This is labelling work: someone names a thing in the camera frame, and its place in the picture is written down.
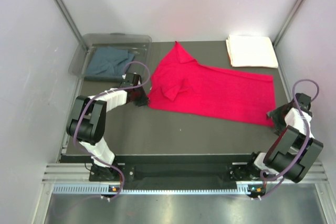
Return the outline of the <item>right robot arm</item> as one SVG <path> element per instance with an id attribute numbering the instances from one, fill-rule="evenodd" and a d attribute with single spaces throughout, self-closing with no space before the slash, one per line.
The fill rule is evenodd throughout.
<path id="1" fill-rule="evenodd" d="M 245 166 L 248 178 L 256 180 L 263 174 L 268 177 L 270 174 L 282 172 L 302 148 L 306 139 L 306 126 L 310 126 L 312 120 L 311 97 L 304 93 L 296 93 L 295 97 L 301 111 L 292 100 L 267 113 L 267 119 L 274 123 L 278 138 L 268 152 L 252 154 L 250 163 Z M 316 140 L 310 132 L 305 149 L 296 163 L 284 174 L 284 178 L 294 183 L 302 181 L 322 150 L 323 143 Z"/>

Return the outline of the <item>pink t shirt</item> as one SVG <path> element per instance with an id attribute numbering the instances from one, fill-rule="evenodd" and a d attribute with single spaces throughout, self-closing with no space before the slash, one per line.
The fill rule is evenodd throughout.
<path id="1" fill-rule="evenodd" d="M 271 75 L 202 65 L 179 42 L 160 61 L 151 84 L 152 109 L 273 126 L 266 116 L 276 108 Z"/>

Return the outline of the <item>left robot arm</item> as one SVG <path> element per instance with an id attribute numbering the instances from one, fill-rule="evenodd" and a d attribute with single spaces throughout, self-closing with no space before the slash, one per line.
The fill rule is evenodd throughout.
<path id="1" fill-rule="evenodd" d="M 142 87 L 142 78 L 136 73 L 125 74 L 118 88 L 111 88 L 90 97 L 76 97 L 66 132 L 90 154 L 91 181 L 112 181 L 121 176 L 115 154 L 103 137 L 107 113 L 127 103 L 144 106 L 148 102 L 149 98 Z"/>

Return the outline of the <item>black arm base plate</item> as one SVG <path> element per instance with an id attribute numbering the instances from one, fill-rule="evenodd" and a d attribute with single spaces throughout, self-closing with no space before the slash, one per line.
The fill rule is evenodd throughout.
<path id="1" fill-rule="evenodd" d="M 107 171 L 112 175 L 119 170 L 125 177 L 211 177 L 224 180 L 257 180 L 261 166 L 255 164 L 258 153 L 251 155 L 121 155 L 114 158 Z"/>

